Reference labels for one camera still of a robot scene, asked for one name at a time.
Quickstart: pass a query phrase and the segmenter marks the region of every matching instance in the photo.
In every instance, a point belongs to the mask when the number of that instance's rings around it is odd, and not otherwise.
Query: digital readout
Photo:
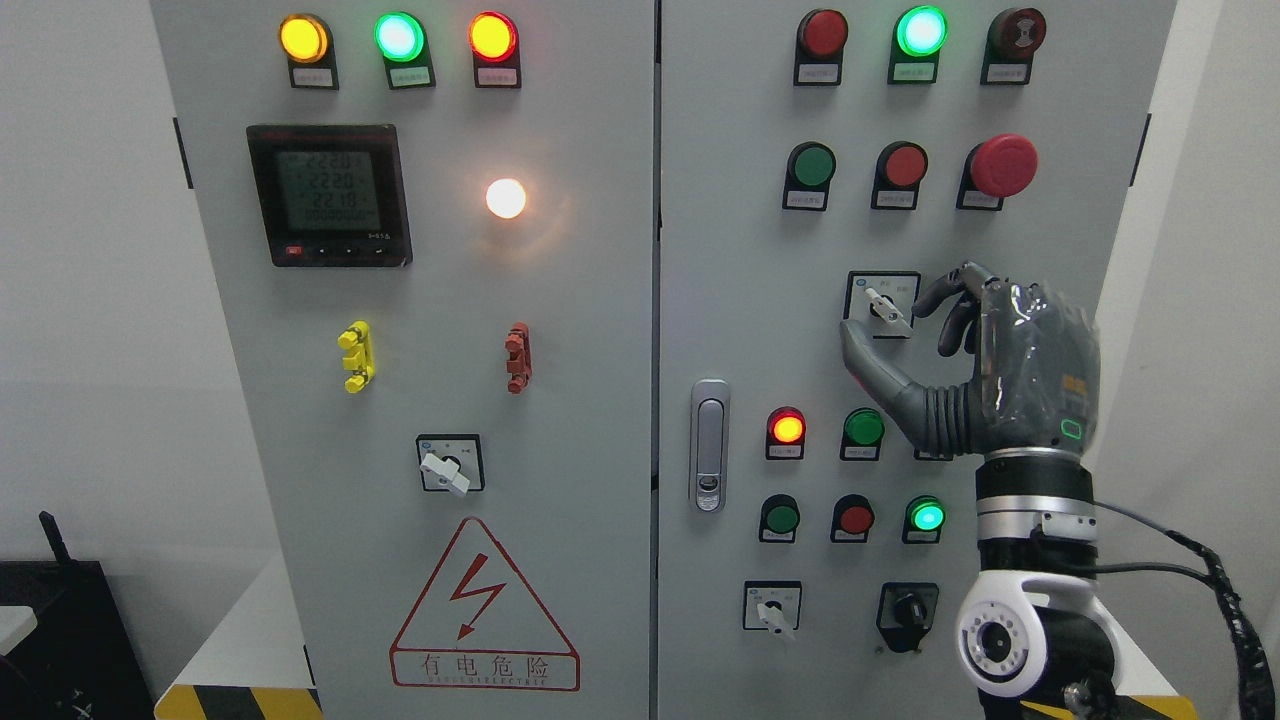
[[[369,152],[276,152],[275,163],[291,229],[381,227]]]

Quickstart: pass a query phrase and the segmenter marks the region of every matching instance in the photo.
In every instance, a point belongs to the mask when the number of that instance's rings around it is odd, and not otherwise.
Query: yellow black hazard stripe
[[[310,688],[173,685],[156,705],[156,720],[323,720]]]
[[[1060,707],[1023,702],[1024,720],[1073,720],[1074,715]],[[1196,706],[1185,697],[1176,696],[1134,696],[1120,697],[1120,717],[1123,720],[1198,720]]]

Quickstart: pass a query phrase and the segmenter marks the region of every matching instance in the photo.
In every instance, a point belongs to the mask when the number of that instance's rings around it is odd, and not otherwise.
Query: lightning bolt symbol
[[[488,561],[489,561],[488,555],[477,552],[476,559],[471,561],[471,568],[467,568],[466,574],[462,575],[462,582],[458,583],[458,587],[454,588],[453,594],[449,596],[449,601],[452,602],[454,600],[462,600],[465,597],[475,597],[477,594],[489,593],[489,597],[484,601],[484,605],[480,606],[480,610],[476,610],[476,614],[471,616],[471,621],[463,623],[462,626],[458,628],[460,641],[475,632],[476,620],[479,620],[480,616],[484,615],[484,611],[488,610],[490,605],[493,605],[493,601],[498,598],[498,593],[500,593],[502,589],[507,587],[507,583],[500,583],[497,585],[489,585],[486,588],[476,588],[474,591],[463,592],[463,588],[467,587],[467,583],[475,579],[475,577],[480,573],[480,569],[484,568],[484,564]]]

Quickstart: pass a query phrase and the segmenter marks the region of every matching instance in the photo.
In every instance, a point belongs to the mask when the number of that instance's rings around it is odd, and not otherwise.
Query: red terminal connector
[[[529,379],[534,377],[534,360],[529,352],[529,325],[516,323],[507,331],[507,372],[511,379],[507,380],[507,392],[520,395],[529,387]]]

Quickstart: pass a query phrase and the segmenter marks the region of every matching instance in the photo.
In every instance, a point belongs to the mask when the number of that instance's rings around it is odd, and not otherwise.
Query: digital power meter
[[[396,126],[251,126],[271,263],[397,268],[413,259]]]

